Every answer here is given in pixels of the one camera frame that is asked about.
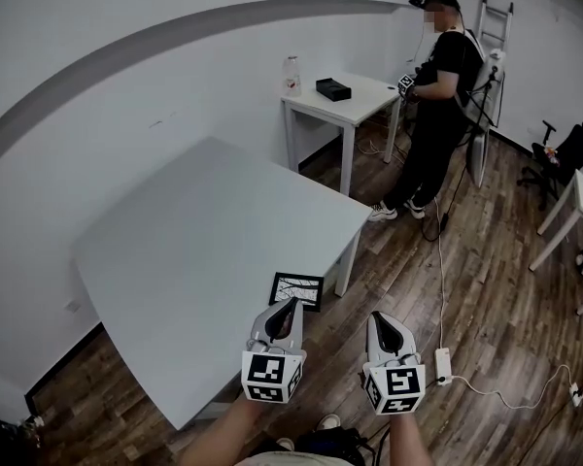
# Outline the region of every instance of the office chair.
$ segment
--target office chair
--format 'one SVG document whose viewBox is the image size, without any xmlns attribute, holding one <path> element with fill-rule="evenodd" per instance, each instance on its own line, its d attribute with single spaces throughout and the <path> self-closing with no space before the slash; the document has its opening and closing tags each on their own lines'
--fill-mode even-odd
<svg viewBox="0 0 583 466">
<path fill-rule="evenodd" d="M 542 122 L 547 127 L 543 142 L 546 145 L 551 132 L 557 130 L 548 122 Z M 549 193 L 556 199 L 559 198 L 557 183 L 567 185 L 574 176 L 574 171 L 583 167 L 583 124 L 576 124 L 568 137 L 557 147 L 555 157 L 559 161 L 559 165 L 553 164 L 549 160 L 543 145 L 532 144 L 532 149 L 533 158 L 542 166 L 542 171 L 537 173 L 531 167 L 524 167 L 523 175 L 531 174 L 532 178 L 522 178 L 516 184 L 518 186 L 523 183 L 537 184 L 540 187 L 542 199 L 538 209 L 544 211 Z"/>
</svg>

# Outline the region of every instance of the small white table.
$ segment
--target small white table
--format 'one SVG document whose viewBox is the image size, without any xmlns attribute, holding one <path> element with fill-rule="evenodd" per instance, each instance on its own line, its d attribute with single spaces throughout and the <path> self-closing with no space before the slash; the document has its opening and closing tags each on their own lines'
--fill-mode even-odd
<svg viewBox="0 0 583 466">
<path fill-rule="evenodd" d="M 330 122 L 343 129 L 343 155 L 341 157 L 340 191 L 350 194 L 350 179 L 352 176 L 352 158 L 354 154 L 354 139 L 357 126 L 368 117 L 393 103 L 389 138 L 385 149 L 384 161 L 389 164 L 393 155 L 395 130 L 399 123 L 399 106 L 401 98 L 397 86 L 371 80 L 364 76 L 349 73 L 338 73 L 332 77 L 335 81 L 352 89 L 352 98 L 332 102 L 318 93 L 315 82 L 306 83 L 302 94 L 298 97 L 283 96 L 285 103 L 285 128 L 288 142 L 288 158 L 290 169 L 297 173 L 298 158 L 293 134 L 294 113 Z"/>
<path fill-rule="evenodd" d="M 125 364 L 181 428 L 240 371 L 277 272 L 346 291 L 371 209 L 206 139 L 90 227 L 76 263 Z"/>
<path fill-rule="evenodd" d="M 572 229 L 572 227 L 577 223 L 579 219 L 583 219 L 583 173 L 580 171 L 576 171 L 574 173 L 574 177 L 570 180 L 570 183 L 566 186 L 564 193 L 557 201 L 557 204 L 553 207 L 549 215 L 544 219 L 544 222 L 540 225 L 537 229 L 537 234 L 541 235 L 546 231 L 549 227 L 553 219 L 557 217 L 560 212 L 560 209 L 566 204 L 568 199 L 573 195 L 574 200 L 574 210 L 566 220 L 566 222 L 562 225 L 559 231 L 555 234 L 555 236 L 551 239 L 548 245 L 544 248 L 544 250 L 540 253 L 540 255 L 535 259 L 534 262 L 530 265 L 529 269 L 535 271 L 537 267 L 542 263 L 544 259 L 546 259 L 551 252 L 555 249 L 557 245 L 564 239 L 564 237 L 568 234 L 568 232 Z M 577 310 L 579 315 L 583 314 L 583 305 Z"/>
</svg>

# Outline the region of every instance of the shoe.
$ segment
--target shoe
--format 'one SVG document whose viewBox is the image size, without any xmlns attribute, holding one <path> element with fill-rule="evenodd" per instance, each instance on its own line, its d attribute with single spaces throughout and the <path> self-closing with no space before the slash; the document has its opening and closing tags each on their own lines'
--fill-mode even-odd
<svg viewBox="0 0 583 466">
<path fill-rule="evenodd" d="M 425 207 L 417 207 L 412 199 L 404 202 L 404 207 L 410 211 L 410 214 L 415 219 L 423 219 L 426 216 L 426 208 Z"/>
<path fill-rule="evenodd" d="M 395 219 L 397 217 L 397 210 L 393 209 L 390 211 L 383 201 L 379 204 L 374 204 L 371 206 L 371 215 L 368 220 L 371 222 L 380 222 Z"/>
<path fill-rule="evenodd" d="M 315 430 L 329 430 L 338 426 L 341 426 L 341 418 L 338 415 L 326 415 L 320 420 Z"/>
<path fill-rule="evenodd" d="M 284 449 L 291 450 L 292 452 L 295 450 L 295 446 L 293 444 L 293 440 L 287 437 L 283 437 L 276 441 L 276 443 Z"/>
</svg>

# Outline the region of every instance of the white bottle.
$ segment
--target white bottle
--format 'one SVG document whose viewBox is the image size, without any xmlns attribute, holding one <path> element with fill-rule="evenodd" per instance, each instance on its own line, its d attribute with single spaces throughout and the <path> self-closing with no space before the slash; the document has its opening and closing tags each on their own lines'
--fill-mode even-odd
<svg viewBox="0 0 583 466">
<path fill-rule="evenodd" d="M 283 62 L 283 92 L 289 97 L 299 97 L 302 93 L 300 68 L 296 55 L 290 55 Z"/>
</svg>

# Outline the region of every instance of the man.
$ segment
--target man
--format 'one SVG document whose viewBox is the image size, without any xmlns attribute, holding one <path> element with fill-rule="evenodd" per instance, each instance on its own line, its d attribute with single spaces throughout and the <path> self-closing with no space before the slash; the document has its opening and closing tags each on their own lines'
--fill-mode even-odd
<svg viewBox="0 0 583 466">
<path fill-rule="evenodd" d="M 223 417 L 188 446 L 180 466 L 236 464 L 255 422 L 267 405 L 241 395 Z M 346 437 L 346 432 L 341 428 L 339 416 L 328 415 L 313 434 L 298 439 L 296 450 L 290 439 L 279 440 L 272 447 L 258 448 L 260 453 L 255 452 L 238 466 L 361 465 L 362 457 L 357 451 L 356 454 L 355 450 L 350 451 L 353 439 L 349 435 Z M 390 466 L 432 465 L 413 415 L 391 417 L 390 445 Z"/>
<path fill-rule="evenodd" d="M 440 190 L 452 153 L 468 127 L 455 97 L 463 106 L 468 103 L 467 92 L 483 65 L 478 49 L 464 35 L 458 0 L 424 0 L 420 7 L 425 21 L 433 22 L 434 31 L 442 34 L 412 89 L 419 109 L 408 157 L 395 187 L 372 206 L 370 221 L 395 219 L 402 206 L 416 219 L 425 217 L 424 207 Z"/>
</svg>

